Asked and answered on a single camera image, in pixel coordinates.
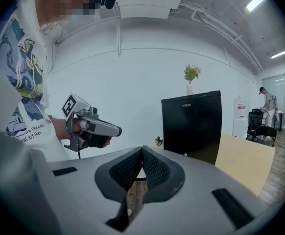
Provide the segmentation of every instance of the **backpack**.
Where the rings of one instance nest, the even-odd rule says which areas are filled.
[[[277,100],[276,96],[273,94],[271,94],[271,98],[272,98],[272,102],[273,102],[273,108],[277,110],[278,109],[278,100]]]

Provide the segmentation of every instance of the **yellow flowers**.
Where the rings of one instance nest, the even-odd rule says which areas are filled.
[[[199,77],[201,73],[201,69],[196,65],[186,65],[186,69],[184,70],[185,79],[189,82]]]

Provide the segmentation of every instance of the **ceiling pipe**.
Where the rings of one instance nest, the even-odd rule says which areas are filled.
[[[191,10],[193,10],[193,14],[192,14],[192,16],[191,16],[191,19],[192,20],[194,20],[194,21],[196,21],[196,22],[199,22],[199,23],[201,23],[201,24],[204,24],[204,25],[206,25],[206,26],[208,26],[208,27],[210,27],[210,28],[212,28],[213,30],[215,30],[215,31],[217,31],[218,33],[220,33],[221,35],[223,35],[225,38],[227,38],[237,49],[239,49],[239,51],[241,52],[241,53],[243,53],[244,54],[244,56],[253,64],[253,66],[255,66],[255,68],[259,71],[259,72],[263,72],[263,69],[262,69],[262,67],[261,67],[261,64],[258,62],[258,60],[256,59],[256,57],[254,57],[254,54],[252,53],[252,51],[250,50],[250,48],[248,48],[248,46],[246,45],[246,43],[243,41],[243,40],[241,40],[241,42],[243,43],[243,45],[245,46],[245,47],[247,47],[247,50],[250,52],[250,54],[252,55],[252,56],[250,56],[250,54],[239,44],[239,43],[237,43],[236,41],[235,41],[235,39],[234,38],[232,38],[230,35],[228,35],[224,30],[222,30],[222,29],[220,29],[217,25],[211,25],[211,23],[209,22],[209,21],[207,21],[207,20],[205,20],[205,19],[203,19],[203,18],[200,18],[201,19],[201,21],[200,20],[198,20],[198,19],[196,19],[195,18],[195,15],[196,15],[196,13],[197,12],[201,12],[201,13],[203,13],[205,16],[207,16],[208,14],[207,14],[207,12],[204,10],[204,9],[202,9],[202,8],[200,8],[200,7],[197,7],[197,6],[194,6],[194,5],[189,5],[189,4],[187,4],[187,3],[183,3],[183,2],[181,2],[180,3],[180,6],[183,6],[183,7],[185,7],[185,8],[188,8],[188,9],[191,9]],[[218,23],[217,21],[220,21],[220,20],[218,20],[218,19],[216,19],[215,17],[212,17],[212,16],[210,16],[210,17],[208,17],[209,19],[211,19],[211,20],[213,20],[213,21],[215,21],[216,23]],[[240,38],[239,38],[239,36],[234,32],[234,34],[235,34],[235,36],[236,36],[236,40],[240,40]]]
[[[111,19],[119,18],[119,17],[120,17],[120,16],[111,17],[111,18],[105,18],[105,19],[102,19],[102,20],[100,20],[100,21],[98,21],[98,22],[89,23],[89,24],[87,24],[87,25],[85,25],[85,26],[83,26],[83,27],[80,27],[80,28],[78,28],[78,29],[76,29],[76,30],[70,32],[69,34],[65,35],[65,36],[62,37],[62,38],[59,37],[59,38],[57,39],[57,43],[58,43],[58,44],[62,43],[65,39],[67,39],[67,38],[68,38],[69,36],[71,36],[72,34],[75,34],[75,33],[79,32],[79,31],[81,31],[81,30],[83,30],[83,29],[85,29],[85,28],[91,27],[91,26],[93,26],[93,25],[95,25],[95,24],[102,23],[102,22],[105,22],[105,21],[108,21],[108,20],[111,20]]]
[[[221,34],[222,34],[224,37],[226,37],[229,41],[232,40],[232,37],[231,37],[229,34],[227,34],[224,30],[215,27],[215,25],[211,24],[208,20],[206,20],[206,19],[204,19],[204,18],[201,18],[200,16],[199,16],[199,18],[204,22],[204,24],[210,26],[211,28],[213,28],[213,29],[215,29],[216,31],[218,31],[219,33],[221,33]],[[242,49],[242,47],[241,47],[238,43],[233,42],[233,45],[234,45],[237,49],[239,49],[239,50],[241,51],[241,53],[243,53],[244,56],[257,68],[257,65],[255,64],[255,62],[253,61],[252,57],[249,55],[248,52],[244,51],[244,50]]]
[[[239,35],[233,31],[230,27],[228,27],[224,22],[222,22],[220,19],[205,13],[206,17],[208,17],[209,19],[215,21],[216,23],[218,23],[219,25],[221,25],[222,27],[224,27],[226,30],[228,30],[229,32],[231,32],[235,37],[239,37]],[[258,59],[255,57],[255,55],[253,54],[252,50],[249,48],[249,46],[245,43],[245,41],[243,39],[239,39],[239,41],[245,46],[245,48],[250,52],[250,54],[252,55],[252,57],[254,58],[254,60],[256,61],[256,63],[258,64],[258,67],[261,68],[261,64],[258,61]]]
[[[117,27],[117,42],[118,42],[118,54],[119,57],[122,55],[122,48],[121,48],[121,24],[120,24],[120,11],[119,11],[119,6],[116,5],[113,7],[117,12],[116,14],[119,16],[116,18],[116,27]]]

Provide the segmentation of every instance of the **white t-shirt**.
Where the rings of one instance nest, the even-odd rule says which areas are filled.
[[[0,71],[22,96],[6,132],[41,150],[47,161],[69,159],[45,112],[48,104],[45,42],[35,0],[15,0],[0,20]]]
[[[265,94],[265,101],[266,101],[266,104],[267,104],[267,110],[268,111],[272,111],[274,109],[273,100],[272,100],[272,94],[270,94],[269,92],[266,92],[266,94]]]

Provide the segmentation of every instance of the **cable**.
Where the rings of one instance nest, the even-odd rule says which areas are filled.
[[[277,143],[279,147],[285,148],[284,146],[281,146],[278,142],[275,141],[275,143]]]
[[[163,139],[160,139],[159,136],[156,138],[156,141],[158,141],[157,146],[160,146],[162,143],[164,143]]]

